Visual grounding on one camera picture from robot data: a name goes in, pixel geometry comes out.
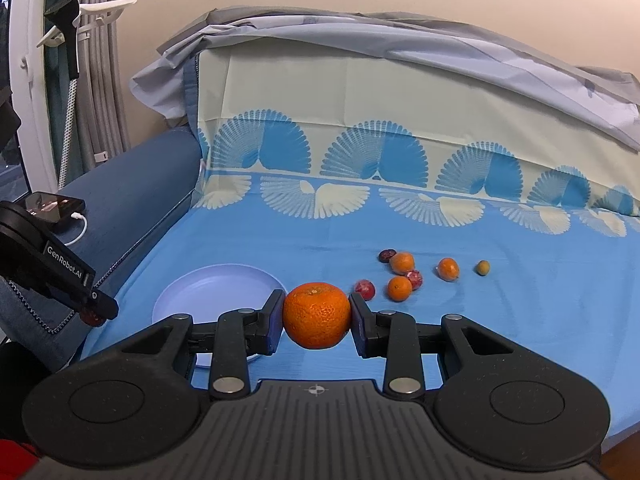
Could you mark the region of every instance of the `ribbed gray surface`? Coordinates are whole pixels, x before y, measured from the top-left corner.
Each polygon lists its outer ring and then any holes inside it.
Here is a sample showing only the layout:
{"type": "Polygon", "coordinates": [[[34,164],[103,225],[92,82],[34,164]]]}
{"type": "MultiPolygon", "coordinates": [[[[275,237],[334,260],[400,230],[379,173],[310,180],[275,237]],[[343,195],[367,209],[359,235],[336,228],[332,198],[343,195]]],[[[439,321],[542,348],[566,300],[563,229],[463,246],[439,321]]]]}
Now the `ribbed gray surface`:
{"type": "Polygon", "coordinates": [[[151,462],[84,471],[44,459],[25,480],[602,480],[588,465],[517,473],[444,440],[424,410],[380,396],[371,381],[263,381],[212,406],[192,437],[151,462]]]}

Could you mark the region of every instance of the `smartphone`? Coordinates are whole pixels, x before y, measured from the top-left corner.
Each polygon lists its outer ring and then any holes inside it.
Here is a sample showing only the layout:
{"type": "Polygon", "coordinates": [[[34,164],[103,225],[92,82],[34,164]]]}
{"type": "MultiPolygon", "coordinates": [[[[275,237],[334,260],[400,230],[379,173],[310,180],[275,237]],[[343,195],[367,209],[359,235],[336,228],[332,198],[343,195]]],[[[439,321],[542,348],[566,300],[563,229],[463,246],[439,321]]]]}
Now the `smartphone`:
{"type": "Polygon", "coordinates": [[[53,232],[66,229],[72,213],[84,211],[84,200],[43,191],[31,193],[16,203],[46,223],[53,232]]]}

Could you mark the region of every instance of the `plate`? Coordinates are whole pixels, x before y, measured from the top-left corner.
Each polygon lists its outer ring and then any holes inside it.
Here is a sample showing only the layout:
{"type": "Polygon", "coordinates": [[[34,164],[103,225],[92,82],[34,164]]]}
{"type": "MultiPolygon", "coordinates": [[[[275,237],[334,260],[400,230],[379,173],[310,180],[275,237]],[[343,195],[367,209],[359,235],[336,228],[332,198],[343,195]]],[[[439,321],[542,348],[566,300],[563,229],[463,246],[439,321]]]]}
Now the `plate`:
{"type": "MultiPolygon", "coordinates": [[[[229,310],[260,310],[276,288],[285,290],[276,278],[256,267],[241,264],[203,267],[178,278],[160,294],[151,321],[157,323],[173,314],[191,314],[194,323],[209,323],[229,310]]],[[[211,354],[198,354],[196,366],[210,367],[211,354]]]]}

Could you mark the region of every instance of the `green fruit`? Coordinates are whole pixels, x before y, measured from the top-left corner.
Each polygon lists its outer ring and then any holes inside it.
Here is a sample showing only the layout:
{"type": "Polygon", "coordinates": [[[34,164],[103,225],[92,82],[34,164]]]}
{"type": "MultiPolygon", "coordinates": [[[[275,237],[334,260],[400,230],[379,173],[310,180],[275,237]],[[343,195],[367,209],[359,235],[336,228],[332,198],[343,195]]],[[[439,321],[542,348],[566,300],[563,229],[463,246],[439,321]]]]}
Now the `green fruit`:
{"type": "Polygon", "coordinates": [[[476,265],[476,272],[480,274],[480,276],[486,276],[489,273],[490,269],[491,265],[489,265],[489,262],[487,260],[481,260],[476,265]]]}

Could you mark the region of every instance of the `white hanger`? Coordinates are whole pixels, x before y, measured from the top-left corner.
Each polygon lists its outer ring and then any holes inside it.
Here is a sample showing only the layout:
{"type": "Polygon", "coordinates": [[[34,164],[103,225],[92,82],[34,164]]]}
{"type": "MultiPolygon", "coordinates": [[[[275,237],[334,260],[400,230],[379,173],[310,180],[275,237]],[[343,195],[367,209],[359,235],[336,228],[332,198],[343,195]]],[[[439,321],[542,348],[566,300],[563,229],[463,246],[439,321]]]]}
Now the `white hanger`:
{"type": "MultiPolygon", "coordinates": [[[[83,25],[78,28],[78,41],[86,40],[89,37],[89,30],[117,20],[122,11],[134,3],[137,0],[110,0],[108,2],[101,2],[99,4],[80,4],[80,14],[74,20],[74,26],[77,27],[80,23],[81,16],[92,16],[94,14],[100,14],[94,21],[83,25]]],[[[59,46],[65,43],[65,37],[57,27],[51,27],[49,31],[38,42],[37,46],[59,46]]]]}

